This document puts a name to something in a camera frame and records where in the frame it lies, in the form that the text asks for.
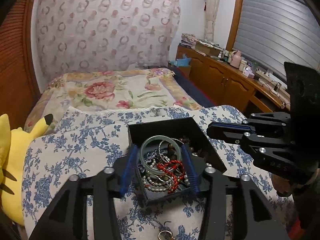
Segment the floral bedspread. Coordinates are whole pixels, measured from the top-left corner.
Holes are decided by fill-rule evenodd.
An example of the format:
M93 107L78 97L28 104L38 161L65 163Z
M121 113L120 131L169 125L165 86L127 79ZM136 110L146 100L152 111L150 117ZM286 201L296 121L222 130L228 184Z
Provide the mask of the floral bedspread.
M52 132L69 106L84 111L173 105L201 109L177 84L173 74L166 68L64 74L44 91L24 130L30 132L39 119L53 114L48 133Z
M245 118L231 106L186 112L183 108L165 107L131 111L109 110L85 113L70 107L56 126L56 134L34 140L27 151L22 183L22 207L25 227L30 236L34 226L54 195L72 174L92 176L125 155L128 142L126 124L163 119L193 117L206 131L212 121L241 123ZM225 175L249 174L263 192L284 226L292 219L293 200L278 197L270 174L255 167L252 158L239 145L210 139L227 167ZM232 236L232 206L229 197L225 239ZM88 239L93 239L93 197L87 198ZM122 199L115 199L118 224L123 240L157 239L160 230L170 230L177 240L196 240L203 218L205 199L178 197L153 206L145 206L134 187Z

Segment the box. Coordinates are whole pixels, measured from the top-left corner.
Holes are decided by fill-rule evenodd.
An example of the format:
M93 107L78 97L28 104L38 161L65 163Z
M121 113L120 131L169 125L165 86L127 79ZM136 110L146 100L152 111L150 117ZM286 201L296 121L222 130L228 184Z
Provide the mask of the box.
M171 119L157 122L149 123L139 123L128 125L129 133L129 144L136 144L140 149L143 142L151 136L155 135L164 135L170 138L183 138L186 136L190 139L190 144L194 147L195 151L202 149L201 153L198 155L205 159L206 162L212 164L214 168L224 173L227 168L223 164L222 160L218 156L216 150L211 145L210 141L204 135L202 130L199 128L197 123L193 120L192 117L181 118L181 119ZM154 145L149 145L154 149L157 147L160 141L152 142ZM182 184L179 186L182 188L182 191L177 190L174 193L168 194L165 192L153 192L144 188L142 178L138 168L135 169L137 176L137 183L140 185L141 194L146 205L155 204L161 201L165 201L169 198L177 197L178 195L187 193L190 191L190 187L185 188Z
M199 50L200 52L203 52L208 56L215 56L215 57L219 56L219 53L222 51L221 49L218 49L215 47L209 47L199 42L196 42L195 50Z

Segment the yellow stuffed toy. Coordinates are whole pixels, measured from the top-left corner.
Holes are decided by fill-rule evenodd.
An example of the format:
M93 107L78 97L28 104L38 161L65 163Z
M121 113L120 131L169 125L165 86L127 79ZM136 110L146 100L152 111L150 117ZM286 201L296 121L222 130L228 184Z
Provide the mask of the yellow stuffed toy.
M30 133L21 127L10 131L7 114L0 116L0 197L2 210L14 222L24 225L21 206L23 165L29 144L42 136L53 120L48 114Z

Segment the black ear tip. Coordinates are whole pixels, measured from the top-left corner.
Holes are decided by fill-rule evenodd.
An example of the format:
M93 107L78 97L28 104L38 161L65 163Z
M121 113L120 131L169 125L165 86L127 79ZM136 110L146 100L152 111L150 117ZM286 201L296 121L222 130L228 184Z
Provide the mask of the black ear tip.
M47 115L44 117L44 119L45 119L45 123L46 123L47 125L50 125L50 124L52 123L52 120L53 120L53 114L47 114Z

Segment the navy blue blanket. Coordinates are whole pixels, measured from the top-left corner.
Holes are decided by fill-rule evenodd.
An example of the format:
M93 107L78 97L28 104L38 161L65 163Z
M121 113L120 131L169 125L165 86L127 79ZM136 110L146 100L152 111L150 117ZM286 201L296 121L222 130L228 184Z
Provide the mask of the navy blue blanket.
M175 73L173 77L179 84L179 86L181 86L184 91L189 96L191 96L199 105L205 108L215 106L212 101L190 80L188 80L178 68L168 67L168 69L172 70Z

